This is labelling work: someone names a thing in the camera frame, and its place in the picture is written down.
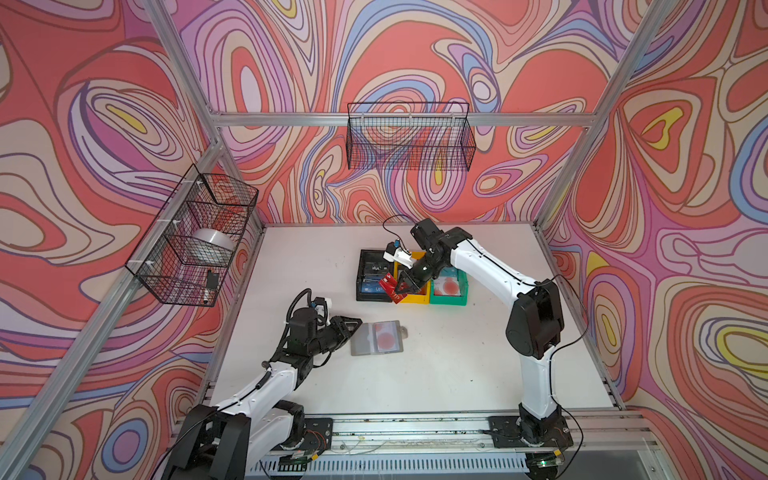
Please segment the red credit card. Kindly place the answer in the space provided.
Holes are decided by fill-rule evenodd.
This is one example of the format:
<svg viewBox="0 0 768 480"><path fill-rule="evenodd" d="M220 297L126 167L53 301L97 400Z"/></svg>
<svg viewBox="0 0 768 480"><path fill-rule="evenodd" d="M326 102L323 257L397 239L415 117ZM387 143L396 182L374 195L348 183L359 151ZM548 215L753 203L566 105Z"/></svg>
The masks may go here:
<svg viewBox="0 0 768 480"><path fill-rule="evenodd" d="M399 304L409 296L407 292L398 291L398 282L391 273L384 275L379 285L394 304Z"/></svg>

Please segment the aluminium front rail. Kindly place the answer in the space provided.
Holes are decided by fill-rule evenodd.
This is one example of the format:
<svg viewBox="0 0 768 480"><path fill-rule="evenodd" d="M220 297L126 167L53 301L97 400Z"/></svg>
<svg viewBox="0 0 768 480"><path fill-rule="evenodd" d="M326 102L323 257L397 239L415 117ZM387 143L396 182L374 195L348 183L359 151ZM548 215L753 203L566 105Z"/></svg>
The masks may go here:
<svg viewBox="0 0 768 480"><path fill-rule="evenodd" d="M645 419L627 411L578 412L565 420L574 445L495 448L490 416L513 412L308 415L334 420L332 447L305 468L273 450L243 479L364 479L520 474L533 479L672 479Z"/></svg>

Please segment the grey card holder wallet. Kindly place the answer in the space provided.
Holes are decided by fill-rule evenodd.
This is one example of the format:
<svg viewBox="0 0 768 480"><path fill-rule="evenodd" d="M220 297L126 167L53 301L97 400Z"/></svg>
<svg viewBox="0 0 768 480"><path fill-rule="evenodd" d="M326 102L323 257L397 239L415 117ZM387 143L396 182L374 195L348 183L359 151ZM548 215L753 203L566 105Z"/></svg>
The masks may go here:
<svg viewBox="0 0 768 480"><path fill-rule="evenodd" d="M398 320L363 323L350 340L352 356L401 353L407 329Z"/></svg>

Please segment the black plastic bin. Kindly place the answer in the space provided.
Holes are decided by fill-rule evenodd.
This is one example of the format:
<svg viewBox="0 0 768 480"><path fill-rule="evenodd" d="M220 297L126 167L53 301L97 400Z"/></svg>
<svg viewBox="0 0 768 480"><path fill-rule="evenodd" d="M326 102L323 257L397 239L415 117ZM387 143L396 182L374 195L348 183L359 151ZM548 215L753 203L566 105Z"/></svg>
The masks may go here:
<svg viewBox="0 0 768 480"><path fill-rule="evenodd" d="M355 299L359 302L391 303L391 298L380 285L387 274L394 274L394 264L384 259L384 251L362 249L355 281Z"/></svg>

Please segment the white tape roll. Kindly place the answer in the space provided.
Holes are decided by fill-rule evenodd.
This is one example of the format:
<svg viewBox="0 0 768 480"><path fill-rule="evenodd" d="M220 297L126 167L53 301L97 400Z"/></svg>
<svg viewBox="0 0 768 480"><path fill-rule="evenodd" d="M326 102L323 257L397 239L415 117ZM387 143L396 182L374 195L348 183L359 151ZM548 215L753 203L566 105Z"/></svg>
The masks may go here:
<svg viewBox="0 0 768 480"><path fill-rule="evenodd" d="M212 228L200 228L193 233L193 237L197 240L214 245L224 250L235 250L235 242L228 234L220 230Z"/></svg>

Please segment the pink round-print card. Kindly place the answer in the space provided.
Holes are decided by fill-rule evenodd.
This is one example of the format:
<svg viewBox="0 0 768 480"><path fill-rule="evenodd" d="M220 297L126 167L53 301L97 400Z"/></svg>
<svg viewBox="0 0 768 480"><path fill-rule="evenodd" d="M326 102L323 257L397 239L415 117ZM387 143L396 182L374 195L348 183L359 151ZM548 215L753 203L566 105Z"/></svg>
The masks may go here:
<svg viewBox="0 0 768 480"><path fill-rule="evenodd" d="M389 354L403 350L400 325L397 321L375 323L373 334L377 353Z"/></svg>

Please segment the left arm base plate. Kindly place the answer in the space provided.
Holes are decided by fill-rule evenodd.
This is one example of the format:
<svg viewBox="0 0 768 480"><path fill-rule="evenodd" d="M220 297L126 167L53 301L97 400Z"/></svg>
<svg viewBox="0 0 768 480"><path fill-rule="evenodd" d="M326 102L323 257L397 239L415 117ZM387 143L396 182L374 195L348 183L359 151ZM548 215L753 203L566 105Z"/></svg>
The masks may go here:
<svg viewBox="0 0 768 480"><path fill-rule="evenodd" d="M292 432L289 438L278 445L283 451L303 450L322 453L332 447L334 420L330 417L315 417L304 421L304 425Z"/></svg>

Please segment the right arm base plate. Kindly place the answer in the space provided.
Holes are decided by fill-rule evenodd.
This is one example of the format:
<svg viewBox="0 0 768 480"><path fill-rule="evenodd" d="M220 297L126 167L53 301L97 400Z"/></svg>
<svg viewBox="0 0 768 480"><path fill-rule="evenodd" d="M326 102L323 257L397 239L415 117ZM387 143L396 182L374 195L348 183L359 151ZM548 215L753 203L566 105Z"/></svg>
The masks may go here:
<svg viewBox="0 0 768 480"><path fill-rule="evenodd" d="M495 448L565 450L574 445L570 428L559 410L544 419L505 415L490 416L487 420L485 434L491 437Z"/></svg>

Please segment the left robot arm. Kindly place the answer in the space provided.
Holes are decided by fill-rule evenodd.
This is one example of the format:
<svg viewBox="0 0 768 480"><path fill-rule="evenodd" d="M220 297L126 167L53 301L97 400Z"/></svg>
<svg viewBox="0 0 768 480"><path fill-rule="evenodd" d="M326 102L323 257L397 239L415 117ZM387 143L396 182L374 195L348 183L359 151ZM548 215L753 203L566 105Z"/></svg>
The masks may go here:
<svg viewBox="0 0 768 480"><path fill-rule="evenodd" d="M316 356L330 358L363 324L359 318L331 315L330 305L311 289L302 290L287 310L262 374L215 405L196 405L151 476L243 479L273 450L285 452L282 464L299 468L329 450L332 420L307 419L304 407L288 397L318 368Z"/></svg>

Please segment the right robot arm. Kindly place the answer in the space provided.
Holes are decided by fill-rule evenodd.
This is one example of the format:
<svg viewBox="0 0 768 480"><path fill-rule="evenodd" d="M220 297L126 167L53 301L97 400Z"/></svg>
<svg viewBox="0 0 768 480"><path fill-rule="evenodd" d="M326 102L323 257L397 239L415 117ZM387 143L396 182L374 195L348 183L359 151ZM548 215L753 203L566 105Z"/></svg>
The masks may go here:
<svg viewBox="0 0 768 480"><path fill-rule="evenodd" d="M551 279L536 280L489 253L460 227L447 231L432 220L417 222L410 233L424 255L417 259L401 238L390 242L383 258L398 265L395 279L381 285L397 302L415 294L447 268L456 268L493 293L509 309L505 337L521 357L523 397L519 404L521 441L540 446L563 419L554 398L552 357L565 327L560 291Z"/></svg>

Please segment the yellow plastic bin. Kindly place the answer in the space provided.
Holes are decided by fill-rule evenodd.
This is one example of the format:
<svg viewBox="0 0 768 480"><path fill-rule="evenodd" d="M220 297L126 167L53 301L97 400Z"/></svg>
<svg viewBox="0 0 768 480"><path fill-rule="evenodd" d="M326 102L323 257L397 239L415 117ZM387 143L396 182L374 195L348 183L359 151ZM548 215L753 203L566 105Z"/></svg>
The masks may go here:
<svg viewBox="0 0 768 480"><path fill-rule="evenodd" d="M412 257L415 260L419 260L425 256L424 251L416 251L412 253ZM405 271L405 267L400 263L395 263L394 266L394 278L397 280L400 271ZM419 304L426 305L430 302L430 292L432 289L432 281L428 281L418 293L401 294L403 298L399 302L399 305L403 304Z"/></svg>

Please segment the green plastic bin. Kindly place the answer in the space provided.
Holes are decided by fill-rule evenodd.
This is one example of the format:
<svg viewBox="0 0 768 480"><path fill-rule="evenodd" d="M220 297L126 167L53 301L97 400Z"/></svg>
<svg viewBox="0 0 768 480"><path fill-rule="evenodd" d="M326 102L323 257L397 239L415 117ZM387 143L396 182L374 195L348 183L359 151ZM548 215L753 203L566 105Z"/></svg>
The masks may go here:
<svg viewBox="0 0 768 480"><path fill-rule="evenodd" d="M455 267L446 267L432 282L429 302L432 305L463 307L467 305L468 294L466 273Z"/></svg>

